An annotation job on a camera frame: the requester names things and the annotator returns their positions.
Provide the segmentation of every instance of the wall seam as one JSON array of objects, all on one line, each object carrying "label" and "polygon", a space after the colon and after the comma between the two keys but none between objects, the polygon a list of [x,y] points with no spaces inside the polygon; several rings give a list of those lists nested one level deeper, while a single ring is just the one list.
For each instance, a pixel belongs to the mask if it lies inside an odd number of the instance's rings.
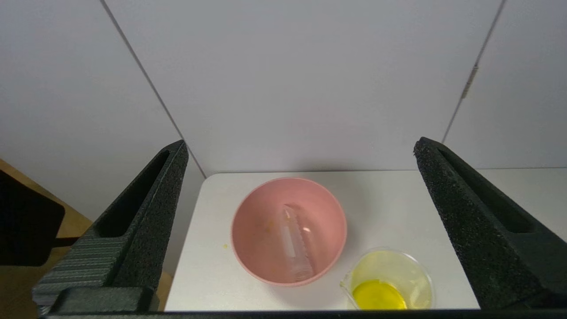
[{"label": "wall seam", "polygon": [[[177,126],[177,123],[175,123],[173,116],[171,116],[170,111],[168,110],[165,102],[163,101],[162,97],[159,95],[158,90],[155,88],[154,83],[152,82],[152,80],[150,79],[150,76],[148,75],[148,73],[146,72],[146,69],[143,67],[142,62],[140,62],[138,55],[136,54],[136,52],[134,51],[134,48],[132,48],[132,45],[130,44],[130,42],[128,41],[128,39],[126,38],[126,34],[124,34],[124,32],[122,31],[122,28],[120,27],[120,25],[118,24],[118,21],[116,20],[116,18],[114,17],[114,15],[112,14],[112,11],[110,10],[110,8],[108,7],[107,3],[105,0],[100,0],[100,3],[102,4],[104,11],[106,11],[106,13],[108,14],[108,17],[110,18],[110,20],[112,21],[112,24],[114,25],[114,27],[116,28],[116,31],[118,31],[118,34],[120,35],[120,37],[122,38],[122,41],[124,42],[124,44],[126,45],[126,47],[128,48],[128,51],[130,51],[130,55],[132,55],[132,57],[134,58],[134,60],[136,61],[136,64],[138,65],[138,67],[140,68],[140,70],[142,71],[142,74],[144,75],[144,77],[146,78],[147,83],[150,85],[152,91],[154,92],[155,96],[158,98],[159,103],[161,104],[161,106],[163,107],[163,109],[165,110],[167,116],[169,117],[171,124],[173,124],[173,126],[175,127],[175,130],[177,131],[177,134],[179,134],[179,136],[185,141],[185,144],[187,145],[187,141],[185,139],[185,137],[183,137],[183,134],[181,133],[181,130],[179,129],[179,127]],[[195,154],[193,153],[193,151],[191,151],[191,148],[189,147],[189,145],[187,145],[187,151],[189,152],[189,155],[191,156],[191,158],[195,161],[195,164],[197,165],[197,167],[199,168],[199,171],[201,172],[201,174],[203,175],[203,178],[207,178],[207,176],[205,175],[205,172],[203,171],[203,168],[201,167],[201,165],[199,164],[197,158],[195,157]]]}]

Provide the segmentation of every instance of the glass beaker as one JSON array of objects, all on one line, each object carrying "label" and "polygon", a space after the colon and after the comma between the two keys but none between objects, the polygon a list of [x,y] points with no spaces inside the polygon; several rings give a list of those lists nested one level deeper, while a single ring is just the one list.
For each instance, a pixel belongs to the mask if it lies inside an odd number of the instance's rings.
[{"label": "glass beaker", "polygon": [[[368,308],[368,303],[362,307],[358,305],[356,299],[360,300],[362,295],[357,287],[364,287],[360,286],[363,283],[366,286],[369,283],[381,284],[389,293],[403,298],[403,307],[380,306],[378,309],[429,309],[434,304],[431,278],[424,267],[406,253],[372,249],[360,257],[341,281],[340,286],[355,309],[376,309]],[[367,289],[366,292],[372,293],[372,290]],[[379,299],[381,296],[374,295],[371,298]]]}]

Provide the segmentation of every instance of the yellow residue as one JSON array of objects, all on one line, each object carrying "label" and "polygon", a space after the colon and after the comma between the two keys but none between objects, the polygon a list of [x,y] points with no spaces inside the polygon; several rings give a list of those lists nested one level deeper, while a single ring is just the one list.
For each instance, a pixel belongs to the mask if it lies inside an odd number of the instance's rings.
[{"label": "yellow residue", "polygon": [[368,280],[358,285],[353,293],[361,309],[406,309],[404,298],[392,285],[380,280]]}]

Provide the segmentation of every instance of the clear plastic tube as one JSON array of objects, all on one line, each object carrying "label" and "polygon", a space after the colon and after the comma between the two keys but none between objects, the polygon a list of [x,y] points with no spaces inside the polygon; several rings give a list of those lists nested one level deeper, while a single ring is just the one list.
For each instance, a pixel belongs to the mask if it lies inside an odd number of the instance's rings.
[{"label": "clear plastic tube", "polygon": [[307,256],[295,210],[288,205],[283,205],[279,215],[280,237],[290,274],[296,282],[313,277],[313,268]]}]

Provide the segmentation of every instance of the black foam pad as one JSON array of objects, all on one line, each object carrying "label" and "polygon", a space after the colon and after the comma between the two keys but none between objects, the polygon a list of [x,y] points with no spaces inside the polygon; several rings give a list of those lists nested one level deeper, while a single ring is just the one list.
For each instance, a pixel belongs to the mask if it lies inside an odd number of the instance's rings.
[{"label": "black foam pad", "polygon": [[414,154],[481,308],[566,307],[567,244],[443,144]]}]

